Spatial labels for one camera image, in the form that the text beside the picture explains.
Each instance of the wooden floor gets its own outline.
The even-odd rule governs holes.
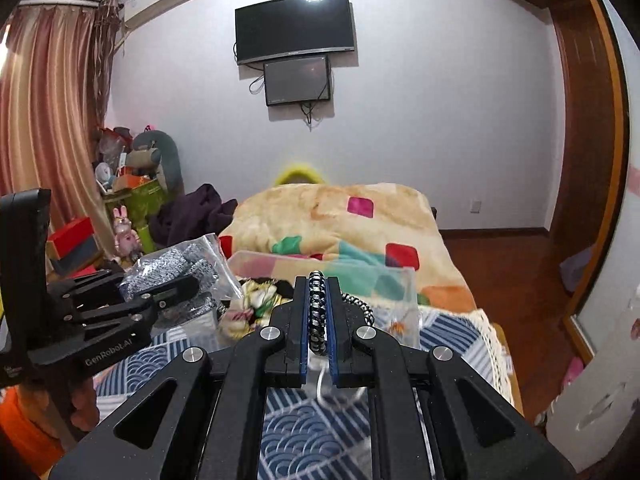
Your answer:
[[[560,393],[575,351],[560,320],[569,295],[544,235],[445,239],[479,308],[504,329],[527,420]]]

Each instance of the curtain rod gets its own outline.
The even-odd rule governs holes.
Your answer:
[[[99,2],[100,0],[20,0],[18,5],[76,5],[82,7],[97,7]]]

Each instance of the bed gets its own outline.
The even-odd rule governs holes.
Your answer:
[[[220,235],[225,255],[238,251],[412,267],[419,347],[455,349],[489,384],[518,406],[506,343],[453,265],[428,200],[396,184],[334,187],[290,184],[246,200]],[[363,299],[375,298],[375,285]],[[101,418],[191,345],[188,330],[157,336],[97,380]],[[268,393],[258,478],[370,478],[366,398],[317,399],[309,389]]]

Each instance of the orange sleeve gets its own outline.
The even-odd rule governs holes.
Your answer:
[[[51,438],[24,416],[15,388],[0,404],[0,426],[15,450],[36,475],[46,473],[64,455],[60,441]]]

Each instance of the beige fleece blanket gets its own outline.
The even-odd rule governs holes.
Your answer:
[[[273,187],[238,207],[220,243],[227,257],[245,250],[413,267],[420,304],[450,312],[476,308],[428,200],[398,184]]]

